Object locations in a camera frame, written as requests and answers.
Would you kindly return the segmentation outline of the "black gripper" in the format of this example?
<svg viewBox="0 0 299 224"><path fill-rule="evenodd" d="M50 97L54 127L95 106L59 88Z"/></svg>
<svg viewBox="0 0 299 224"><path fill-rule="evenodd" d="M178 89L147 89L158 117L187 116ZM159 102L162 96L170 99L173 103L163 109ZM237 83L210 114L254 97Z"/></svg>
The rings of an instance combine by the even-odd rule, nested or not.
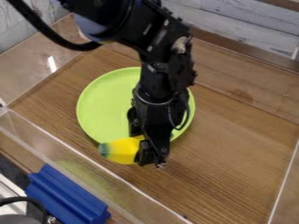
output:
<svg viewBox="0 0 299 224"><path fill-rule="evenodd" d="M137 138L135 162L141 166L166 167L174 132L182 131L191 120L190 100L189 88L154 98L141 86L135 87L127 120L130 136Z"/></svg>

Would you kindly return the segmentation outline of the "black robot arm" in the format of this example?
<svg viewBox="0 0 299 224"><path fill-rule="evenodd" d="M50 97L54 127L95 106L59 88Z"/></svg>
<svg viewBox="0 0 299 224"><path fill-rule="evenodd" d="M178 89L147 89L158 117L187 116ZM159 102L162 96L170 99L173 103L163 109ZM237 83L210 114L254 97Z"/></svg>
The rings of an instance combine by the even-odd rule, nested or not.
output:
<svg viewBox="0 0 299 224"><path fill-rule="evenodd" d="M142 136L135 161L166 166L171 137L191 116L189 87L197 79L190 27L162 0L58 0L94 42L117 41L141 57L142 71L127 111L129 131Z"/></svg>

